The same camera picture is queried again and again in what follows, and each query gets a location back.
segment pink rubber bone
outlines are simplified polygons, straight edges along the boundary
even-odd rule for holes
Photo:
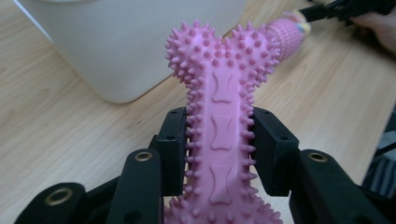
[[[182,23],[167,39],[174,76],[190,89],[187,110],[189,170],[184,194],[165,209],[165,223],[282,223],[280,214],[256,196],[248,144],[254,133],[252,93],[274,65],[288,58],[304,34],[279,19],[254,29],[238,25],[232,38],[215,38],[209,25]]]

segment embossed pattern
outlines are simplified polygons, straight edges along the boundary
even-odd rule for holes
[[[189,156],[185,193],[170,201],[165,223],[282,223],[257,197],[249,171],[254,133],[252,93],[279,61],[299,48],[304,34],[279,19],[254,29],[238,26],[232,38],[214,36],[209,25],[182,23],[167,39],[169,66],[190,89]]]

